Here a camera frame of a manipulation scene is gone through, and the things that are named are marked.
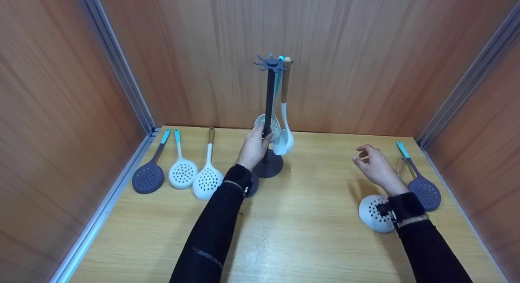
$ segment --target wrist strap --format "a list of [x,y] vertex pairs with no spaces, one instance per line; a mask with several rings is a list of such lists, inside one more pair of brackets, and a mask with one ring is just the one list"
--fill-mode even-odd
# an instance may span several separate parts
[[405,219],[422,216],[426,213],[424,207],[413,192],[399,194],[388,198],[388,202],[376,205],[381,216],[390,216],[394,225]]

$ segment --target table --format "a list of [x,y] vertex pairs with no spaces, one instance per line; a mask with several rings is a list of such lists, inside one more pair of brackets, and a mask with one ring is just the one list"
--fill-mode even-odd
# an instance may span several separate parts
[[[180,129],[182,153],[199,170],[206,160],[207,128]],[[213,164],[223,174],[234,163],[247,130],[216,129]],[[475,282],[500,282],[496,270],[414,139],[373,135],[294,133],[279,175],[261,179],[258,192],[241,207],[223,282],[414,282],[395,231],[380,234],[358,216],[361,199],[382,194],[351,161],[355,148],[373,144],[394,164],[401,140],[422,174],[442,193],[430,213]],[[149,161],[160,137],[141,164]],[[177,159],[173,136],[158,164]],[[408,168],[403,180],[410,181]],[[129,183],[74,273],[71,283],[167,282],[206,201],[177,190],[166,180],[157,192],[136,193]]]

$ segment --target right hand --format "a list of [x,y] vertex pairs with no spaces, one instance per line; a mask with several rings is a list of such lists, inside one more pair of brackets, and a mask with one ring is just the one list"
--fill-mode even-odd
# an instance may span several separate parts
[[262,139],[263,129],[263,122],[257,124],[245,138],[244,144],[242,144],[242,148],[238,154],[236,164],[244,166],[249,169],[249,171],[253,170],[258,162],[262,160],[269,147],[269,142],[271,142],[271,138],[273,137],[273,133],[270,133]]
[[352,161],[370,181],[382,187],[388,196],[408,192],[397,172],[378,149],[366,144],[356,148],[356,151],[360,152],[359,156],[352,157]]

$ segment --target utensil holder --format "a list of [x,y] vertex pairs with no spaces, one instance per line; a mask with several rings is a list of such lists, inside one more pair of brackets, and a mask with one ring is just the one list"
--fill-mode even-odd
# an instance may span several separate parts
[[[269,59],[263,59],[258,55],[260,62],[256,65],[262,66],[260,70],[267,70],[267,96],[265,102],[265,122],[262,136],[265,137],[271,133],[271,118],[273,116],[273,96],[275,93],[275,74],[287,70],[284,68],[284,62],[273,58],[270,53]],[[284,166],[284,159],[281,156],[275,155],[272,149],[268,148],[262,160],[253,168],[253,172],[260,178],[271,178],[282,171]]]

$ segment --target blue handle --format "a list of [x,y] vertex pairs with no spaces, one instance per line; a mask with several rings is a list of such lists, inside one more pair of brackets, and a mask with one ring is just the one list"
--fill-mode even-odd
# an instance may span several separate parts
[[[284,61],[284,57],[278,57],[278,60]],[[275,94],[273,96],[273,99],[276,98],[276,94],[278,94],[278,89],[280,87],[281,81],[282,81],[282,70],[278,70],[278,72],[275,75]]]
[[166,131],[164,131],[163,138],[161,139],[161,144],[164,144],[166,142],[166,140],[168,139],[168,137],[169,137],[169,128],[166,129]]
[[174,135],[175,135],[175,142],[176,142],[177,144],[179,144],[179,143],[180,143],[180,132],[179,132],[178,129],[176,129],[176,130],[174,131]]
[[401,141],[397,141],[397,147],[399,148],[399,151],[401,151],[401,154],[403,154],[403,156],[406,159],[410,159],[410,155],[408,155],[408,152],[405,149],[405,145],[403,145],[403,143],[401,143]]

